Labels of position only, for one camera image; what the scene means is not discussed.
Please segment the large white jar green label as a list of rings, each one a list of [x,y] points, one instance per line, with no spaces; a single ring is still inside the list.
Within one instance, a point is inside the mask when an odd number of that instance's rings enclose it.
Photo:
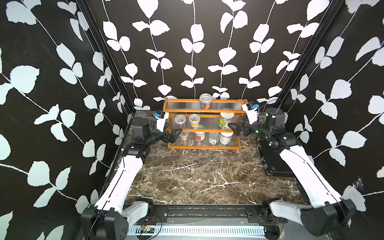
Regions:
[[[232,122],[234,117],[234,113],[220,113],[219,127],[222,129],[229,129],[229,123]]]

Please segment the clear seed jar orange contents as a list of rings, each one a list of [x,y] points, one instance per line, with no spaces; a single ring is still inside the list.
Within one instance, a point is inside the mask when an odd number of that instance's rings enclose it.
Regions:
[[[198,129],[199,128],[200,120],[201,120],[201,117],[198,114],[191,114],[189,116],[190,126],[193,129]]]

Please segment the clear seed jar purple label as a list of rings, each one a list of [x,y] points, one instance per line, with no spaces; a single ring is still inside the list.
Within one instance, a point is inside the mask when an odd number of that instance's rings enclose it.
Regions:
[[[213,98],[210,94],[201,94],[199,100],[201,103],[201,109],[209,109]]]

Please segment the small seed jar orange label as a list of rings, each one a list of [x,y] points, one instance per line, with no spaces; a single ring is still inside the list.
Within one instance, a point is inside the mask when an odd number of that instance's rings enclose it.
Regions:
[[[189,132],[181,132],[179,138],[183,142],[187,141],[189,138]]]

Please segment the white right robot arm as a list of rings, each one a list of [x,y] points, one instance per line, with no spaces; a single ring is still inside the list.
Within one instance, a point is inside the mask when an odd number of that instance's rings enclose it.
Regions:
[[[345,200],[329,184],[298,140],[285,130],[285,114],[281,109],[260,111],[254,102],[242,106],[245,116],[241,122],[230,123],[236,136],[256,134],[279,154],[303,187],[310,203],[299,205],[283,200],[267,200],[263,204],[268,215],[284,218],[302,225],[311,235],[319,237],[347,226],[357,207],[352,200]]]

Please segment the clear seed jar dark contents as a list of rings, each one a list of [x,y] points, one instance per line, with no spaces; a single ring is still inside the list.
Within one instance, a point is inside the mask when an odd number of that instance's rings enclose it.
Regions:
[[[187,119],[184,115],[177,115],[174,120],[177,129],[183,129],[186,126]]]

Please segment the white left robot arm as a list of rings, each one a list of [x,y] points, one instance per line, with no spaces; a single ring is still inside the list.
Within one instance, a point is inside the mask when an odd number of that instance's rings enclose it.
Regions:
[[[132,183],[157,142],[175,143],[182,129],[167,131],[169,113],[138,117],[131,124],[133,137],[122,150],[119,167],[100,199],[81,215],[86,240],[124,240],[141,219],[153,214],[153,201],[141,198],[124,208]]]

